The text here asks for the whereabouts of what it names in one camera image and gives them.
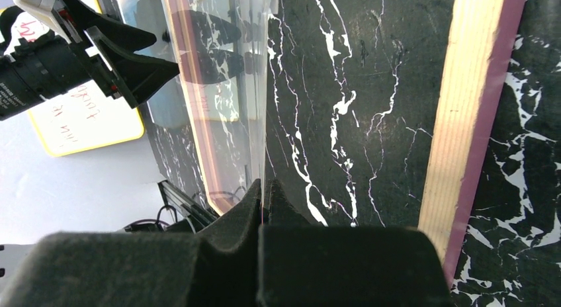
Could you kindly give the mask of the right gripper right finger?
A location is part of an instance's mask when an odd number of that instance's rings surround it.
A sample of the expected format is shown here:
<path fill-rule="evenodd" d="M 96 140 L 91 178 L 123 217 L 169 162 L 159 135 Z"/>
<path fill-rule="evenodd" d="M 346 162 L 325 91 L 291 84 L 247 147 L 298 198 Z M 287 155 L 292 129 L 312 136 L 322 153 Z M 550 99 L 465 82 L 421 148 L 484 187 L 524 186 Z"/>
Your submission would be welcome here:
<path fill-rule="evenodd" d="M 317 226 L 270 181 L 257 241 L 260 306 L 450 306 L 433 244 L 413 228 Z"/>

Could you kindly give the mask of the clear acrylic sheet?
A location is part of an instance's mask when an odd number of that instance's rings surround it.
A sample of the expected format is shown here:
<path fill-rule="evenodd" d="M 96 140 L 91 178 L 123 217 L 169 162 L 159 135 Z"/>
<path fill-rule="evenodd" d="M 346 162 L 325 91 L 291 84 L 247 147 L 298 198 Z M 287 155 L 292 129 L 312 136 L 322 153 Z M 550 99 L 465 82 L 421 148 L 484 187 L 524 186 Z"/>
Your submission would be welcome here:
<path fill-rule="evenodd" d="M 267 42 L 279 0 L 162 0 L 203 187 L 218 214 L 265 172 Z"/>

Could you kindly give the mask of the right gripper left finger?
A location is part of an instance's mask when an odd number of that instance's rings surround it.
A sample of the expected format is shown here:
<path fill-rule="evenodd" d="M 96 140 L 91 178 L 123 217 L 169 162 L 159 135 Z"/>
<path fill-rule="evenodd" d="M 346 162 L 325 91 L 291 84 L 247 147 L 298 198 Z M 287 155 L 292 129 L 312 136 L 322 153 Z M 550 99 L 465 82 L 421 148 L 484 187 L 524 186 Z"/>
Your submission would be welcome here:
<path fill-rule="evenodd" d="M 57 233 L 23 260 L 2 306 L 254 306 L 261 182 L 199 233 Z"/>

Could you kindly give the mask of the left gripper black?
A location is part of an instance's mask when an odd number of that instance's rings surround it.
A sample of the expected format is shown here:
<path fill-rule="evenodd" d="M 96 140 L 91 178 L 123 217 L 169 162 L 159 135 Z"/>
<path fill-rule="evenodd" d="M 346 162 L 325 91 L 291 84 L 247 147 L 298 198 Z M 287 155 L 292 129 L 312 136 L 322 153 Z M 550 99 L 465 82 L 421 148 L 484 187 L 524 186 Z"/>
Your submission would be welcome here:
<path fill-rule="evenodd" d="M 157 42 L 154 34 L 97 13 L 81 0 L 62 2 L 59 14 L 88 35 L 99 55 L 53 33 L 33 42 L 20 38 L 13 52 L 1 56 L 1 120 L 90 80 L 106 97 L 123 98 L 134 109 L 179 74 L 175 62 L 136 53 Z"/>

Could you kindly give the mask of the pink wooden picture frame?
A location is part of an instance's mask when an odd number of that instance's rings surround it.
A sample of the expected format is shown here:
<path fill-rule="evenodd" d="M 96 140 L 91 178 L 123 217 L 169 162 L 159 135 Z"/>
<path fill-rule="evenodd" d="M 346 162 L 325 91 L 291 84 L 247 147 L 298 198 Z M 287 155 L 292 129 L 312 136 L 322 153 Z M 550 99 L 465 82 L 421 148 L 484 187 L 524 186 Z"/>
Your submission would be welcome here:
<path fill-rule="evenodd" d="M 526 0 L 454 0 L 418 228 L 452 283 Z"/>

